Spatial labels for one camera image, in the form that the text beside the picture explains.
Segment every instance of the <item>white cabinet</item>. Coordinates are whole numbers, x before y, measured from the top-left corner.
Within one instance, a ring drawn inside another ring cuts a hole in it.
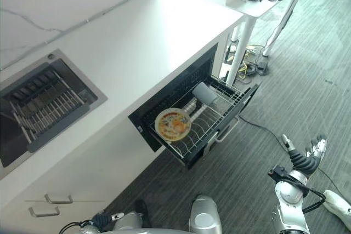
[[[23,233],[58,233],[69,222],[90,219],[110,204],[161,151],[154,153],[126,119],[108,128],[102,139],[92,139],[77,147],[72,158],[64,158],[16,196],[1,211],[1,228]],[[52,201],[68,201],[70,195],[73,202],[49,204],[46,194]],[[56,207],[60,214],[55,216],[35,218],[29,211],[32,208],[38,215],[56,214]]]

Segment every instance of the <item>wire rack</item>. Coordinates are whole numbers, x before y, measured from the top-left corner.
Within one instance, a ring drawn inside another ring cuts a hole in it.
[[[54,70],[45,70],[13,91],[9,102],[29,144],[84,104]]]
[[[211,82],[209,87],[217,95],[214,102],[210,105],[205,105],[193,97],[183,107],[183,110],[191,117],[191,129],[189,133],[185,138],[179,141],[166,142],[182,159],[186,155],[191,154],[199,144],[206,140],[209,133],[216,128],[230,110],[244,97],[243,92],[233,87],[229,90],[225,89],[216,81]],[[154,123],[150,125],[150,128],[155,131]]]

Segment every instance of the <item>white table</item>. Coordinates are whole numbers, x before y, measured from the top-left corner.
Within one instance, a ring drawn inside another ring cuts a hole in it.
[[[284,12],[290,13],[298,0],[290,0],[289,3],[287,4],[287,8]],[[250,36],[252,33],[252,30],[255,26],[255,23],[258,18],[260,18],[263,14],[265,14],[267,11],[269,11],[272,7],[277,5],[279,3],[278,0],[262,0],[260,1],[248,1],[248,0],[237,0],[232,3],[229,3],[227,6],[230,8],[233,8],[237,11],[240,11],[246,15],[246,21],[245,21],[245,26],[244,30],[241,36],[241,39],[239,41],[239,44],[236,48],[235,56],[233,63],[231,65],[228,78],[227,78],[227,84],[232,85],[232,83],[235,80],[237,71],[239,70],[242,57],[244,56],[246,46],[248,44],[248,41],[250,40]],[[274,40],[278,37],[280,34],[282,28],[284,27],[286,21],[288,20],[289,16],[282,16],[279,22],[279,25],[277,28],[274,30],[272,36],[269,38],[267,41],[267,44],[265,46],[265,50],[263,52],[263,56],[268,56],[268,53],[270,52]]]

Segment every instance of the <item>dishwasher drawer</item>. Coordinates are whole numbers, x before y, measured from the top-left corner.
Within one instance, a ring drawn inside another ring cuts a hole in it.
[[[212,76],[216,49],[217,45],[129,116],[154,151],[165,145],[188,168],[207,153],[214,142],[224,139],[235,125],[235,117],[258,88],[255,85],[242,92]],[[210,105],[203,104],[193,95],[194,88],[201,82],[217,95]],[[166,141],[155,131],[156,117],[170,107],[183,109],[191,118],[189,134],[179,141]]]

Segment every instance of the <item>black cable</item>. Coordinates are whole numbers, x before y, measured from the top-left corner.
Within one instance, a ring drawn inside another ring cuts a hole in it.
[[[248,120],[245,120],[245,119],[244,119],[242,116],[240,116],[240,115],[239,115],[239,118],[242,119],[244,122],[246,122],[246,123],[248,123],[248,124],[251,124],[251,125],[256,126],[256,127],[259,127],[259,128],[262,128],[262,129],[264,129],[264,130],[270,132],[270,133],[274,136],[274,138],[277,140],[277,142],[279,143],[279,145],[284,149],[284,151],[287,152],[286,147],[280,143],[278,137],[277,137],[271,130],[269,130],[268,128],[266,128],[266,127],[264,127],[264,126],[261,126],[261,125],[255,124],[255,123],[251,123],[251,122],[249,122]],[[336,190],[338,191],[338,193],[340,194],[340,196],[341,196],[343,199],[345,199],[345,201],[346,201],[347,203],[351,204],[351,202],[345,198],[345,196],[342,194],[342,192],[341,192],[341,191],[339,190],[339,188],[336,186],[336,184],[334,183],[334,181],[327,175],[327,173],[325,173],[325,172],[324,172],[322,169],[320,169],[320,168],[318,168],[318,170],[320,170],[320,171],[330,180],[330,182],[331,182],[331,183],[333,184],[333,186],[336,188]]]
[[[235,81],[241,82],[242,84],[250,84],[252,82],[252,79],[250,78],[250,81],[248,82],[243,82],[240,78],[235,78]]]
[[[239,116],[239,118],[242,119],[244,122],[246,122],[246,123],[248,123],[248,124],[251,124],[251,125],[253,125],[253,126],[256,126],[256,127],[258,127],[258,128],[261,128],[261,129],[264,129],[264,130],[270,132],[270,133],[274,136],[274,138],[275,138],[275,140],[278,142],[278,144],[279,144],[279,145],[284,149],[284,151],[286,152],[286,147],[280,143],[278,137],[277,137],[271,130],[269,130],[268,128],[266,128],[266,127],[264,127],[264,126],[261,126],[261,125],[255,124],[255,123],[251,123],[251,122],[249,122],[248,120],[245,120],[240,114],[239,114],[238,116]]]
[[[325,202],[325,199],[326,197],[323,195],[323,193],[317,191],[316,189],[313,189],[313,188],[310,188],[310,187],[307,187],[303,184],[299,184],[297,182],[294,182],[288,178],[284,178],[283,179],[284,182],[287,182],[289,183],[290,185],[293,185],[301,190],[308,190],[308,191],[311,191],[313,194],[316,194],[317,196],[319,196],[321,198],[320,201],[316,202],[316,203],[313,203],[312,205],[309,205],[308,207],[302,209],[302,212],[303,214],[306,214],[308,212],[311,212],[312,210],[315,210],[316,208],[320,207],[324,202]]]
[[[345,201],[349,204],[351,204],[351,202],[349,200],[347,200],[345,198],[345,196],[342,194],[342,192],[339,190],[339,188],[336,186],[336,184],[334,183],[334,181],[327,175],[327,173],[325,173],[322,169],[318,168],[318,170],[320,170],[328,179],[329,181],[333,184],[333,186],[336,188],[336,190],[339,192],[340,196],[345,199]]]
[[[84,221],[80,221],[80,222],[71,222],[71,223],[68,223],[67,225],[65,225],[59,232],[59,234],[63,234],[66,230],[68,230],[69,228],[71,227],[74,227],[74,226],[79,226],[79,227],[83,227],[83,224],[84,223],[87,223],[89,222],[90,220],[87,219],[87,220],[84,220]]]
[[[229,46],[228,46],[228,48],[227,48],[227,53],[226,53],[225,58],[224,58],[225,61],[228,61],[228,57],[229,57],[229,53],[230,53],[230,48],[231,48],[231,46],[232,46],[234,43],[239,43],[239,40],[236,39],[236,40],[234,40],[234,41],[232,41],[232,40],[230,41],[230,44],[229,44]]]
[[[79,226],[79,222],[68,223],[60,230],[59,234],[63,234],[66,230],[68,230],[69,228],[74,227],[74,226]]]

